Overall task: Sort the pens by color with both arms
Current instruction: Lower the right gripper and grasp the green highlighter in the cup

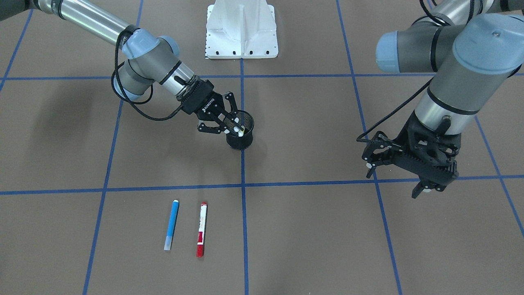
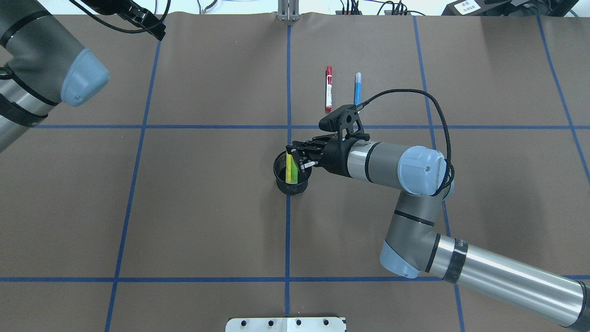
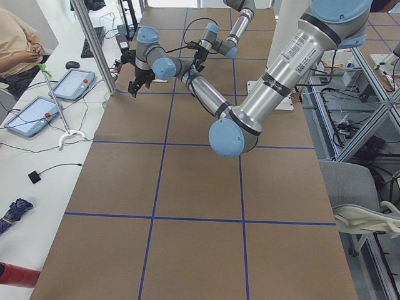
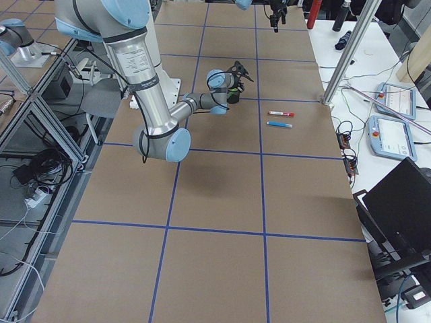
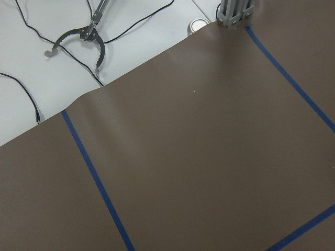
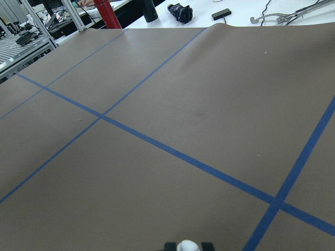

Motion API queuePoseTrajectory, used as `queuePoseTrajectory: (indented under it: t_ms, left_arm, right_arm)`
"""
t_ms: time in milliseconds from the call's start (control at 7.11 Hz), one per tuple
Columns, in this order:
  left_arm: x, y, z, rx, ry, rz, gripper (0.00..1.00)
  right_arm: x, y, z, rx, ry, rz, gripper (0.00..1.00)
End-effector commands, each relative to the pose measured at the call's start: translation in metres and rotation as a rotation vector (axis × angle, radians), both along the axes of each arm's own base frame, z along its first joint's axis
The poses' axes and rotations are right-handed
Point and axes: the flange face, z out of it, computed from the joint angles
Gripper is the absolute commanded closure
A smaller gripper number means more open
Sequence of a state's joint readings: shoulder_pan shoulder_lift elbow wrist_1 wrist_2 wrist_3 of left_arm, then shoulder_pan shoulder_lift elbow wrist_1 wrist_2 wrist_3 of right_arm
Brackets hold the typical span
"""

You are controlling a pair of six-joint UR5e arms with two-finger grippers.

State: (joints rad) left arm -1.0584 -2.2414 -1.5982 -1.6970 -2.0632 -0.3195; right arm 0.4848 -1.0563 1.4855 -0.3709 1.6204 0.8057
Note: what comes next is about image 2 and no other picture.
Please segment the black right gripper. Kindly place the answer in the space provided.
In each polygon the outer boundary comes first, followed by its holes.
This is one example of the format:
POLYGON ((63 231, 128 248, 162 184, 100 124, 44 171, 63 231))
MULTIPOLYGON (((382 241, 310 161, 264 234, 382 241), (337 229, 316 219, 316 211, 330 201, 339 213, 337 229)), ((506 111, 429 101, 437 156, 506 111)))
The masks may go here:
POLYGON ((353 139, 319 138, 318 141, 292 141, 286 146, 287 154, 322 155, 321 157, 300 157, 300 170, 307 172, 312 167, 322 167, 338 176, 350 177, 348 154, 353 139))

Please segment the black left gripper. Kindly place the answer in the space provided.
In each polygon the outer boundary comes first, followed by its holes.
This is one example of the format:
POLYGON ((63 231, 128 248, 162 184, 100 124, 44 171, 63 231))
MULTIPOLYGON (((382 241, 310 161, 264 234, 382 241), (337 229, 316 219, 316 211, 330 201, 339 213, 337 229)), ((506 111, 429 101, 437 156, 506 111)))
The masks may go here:
POLYGON ((94 11, 101 15, 118 15, 129 22, 136 23, 158 41, 162 41, 166 34, 164 23, 132 0, 95 0, 94 11))

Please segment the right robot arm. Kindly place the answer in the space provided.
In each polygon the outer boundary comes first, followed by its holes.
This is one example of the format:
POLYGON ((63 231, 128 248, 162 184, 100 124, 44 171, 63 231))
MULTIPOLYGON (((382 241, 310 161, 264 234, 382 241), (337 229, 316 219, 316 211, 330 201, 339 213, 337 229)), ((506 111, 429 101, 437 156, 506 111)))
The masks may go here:
POLYGON ((549 273, 434 229, 451 187, 440 190, 448 162, 423 146, 317 136, 286 147, 299 170, 312 167, 400 190, 380 261, 405 278, 430 273, 443 281, 531 311, 576 332, 589 330, 589 286, 549 273))

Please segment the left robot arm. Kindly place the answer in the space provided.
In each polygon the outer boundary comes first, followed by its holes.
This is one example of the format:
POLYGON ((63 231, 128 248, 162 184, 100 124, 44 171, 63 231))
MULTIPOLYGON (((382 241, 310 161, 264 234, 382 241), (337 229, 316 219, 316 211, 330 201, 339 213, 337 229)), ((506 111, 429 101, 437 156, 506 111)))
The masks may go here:
POLYGON ((62 102, 79 107, 109 82, 109 70, 37 0, 3 0, 0 148, 6 150, 62 102))

